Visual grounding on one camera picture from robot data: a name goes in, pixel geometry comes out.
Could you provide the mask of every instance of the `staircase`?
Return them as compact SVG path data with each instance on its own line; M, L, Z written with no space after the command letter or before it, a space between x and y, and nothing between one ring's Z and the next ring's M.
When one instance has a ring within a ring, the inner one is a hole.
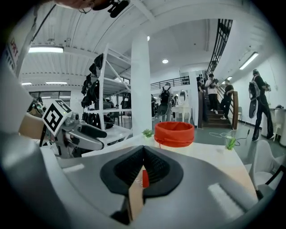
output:
M232 129L232 125L229 122L228 119L226 120L221 120L220 118L223 117L223 111L220 110L220 103L218 102L218 114L215 114L215 112L210 111L210 100L209 96L206 94L205 95L205 100L206 100L206 105L207 105L207 117L209 119L209 122L203 122L202 126L203 127L216 127L216 128L228 128Z

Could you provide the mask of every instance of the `floor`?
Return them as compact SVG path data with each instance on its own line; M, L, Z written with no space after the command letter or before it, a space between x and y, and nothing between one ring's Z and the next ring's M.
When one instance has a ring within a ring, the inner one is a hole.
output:
M123 127L131 129L132 128L132 120L130 117L123 116ZM177 121L182 121L182 117L179 116ZM152 120L152 129L154 130L155 125L160 122L159 119ZM232 131L230 129L224 128L204 128L204 129L195 129L195 140L194 142L203 143L203 144L214 144L214 145L225 145L226 139L219 138L219 134L222 133L229 133L231 131L231 135L235 136L236 139L238 138L246 138L240 139L238 142L240 146L235 146L234 149L237 152L238 156L242 160L243 164L252 164L254 159L254 153L256 149L256 142L252 142L252 135L254 131L254 127L250 127L249 125L243 125L238 123L238 128L236 131ZM266 138L260 136L259 139L267 140ZM282 147L278 141L273 142L272 140L267 140L272 150L272 154L275 158L286 155L286 148Z

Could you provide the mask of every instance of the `white pillar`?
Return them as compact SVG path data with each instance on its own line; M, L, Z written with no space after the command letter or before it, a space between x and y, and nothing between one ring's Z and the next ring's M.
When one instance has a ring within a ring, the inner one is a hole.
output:
M133 136L152 129L150 62L147 35L139 31L132 41L131 108Z

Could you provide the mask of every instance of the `red object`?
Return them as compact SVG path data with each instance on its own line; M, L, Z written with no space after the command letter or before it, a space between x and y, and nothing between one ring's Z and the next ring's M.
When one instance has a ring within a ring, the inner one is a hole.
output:
M143 170L142 172L142 186L143 188L149 187L149 177L146 170Z
M195 127L184 122L162 122L155 125L155 141L170 147L185 147L194 140Z

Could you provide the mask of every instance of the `ceiling light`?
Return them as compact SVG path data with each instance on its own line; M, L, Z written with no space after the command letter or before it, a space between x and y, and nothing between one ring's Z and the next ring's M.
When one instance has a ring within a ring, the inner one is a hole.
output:
M249 65L256 57L258 56L257 52L253 52L252 55L245 61L245 63L240 67L240 70L245 69L247 65Z
M58 52L63 53L63 47L53 47L53 46L37 46L31 47L29 52Z
M46 84L67 84L67 82L46 82Z

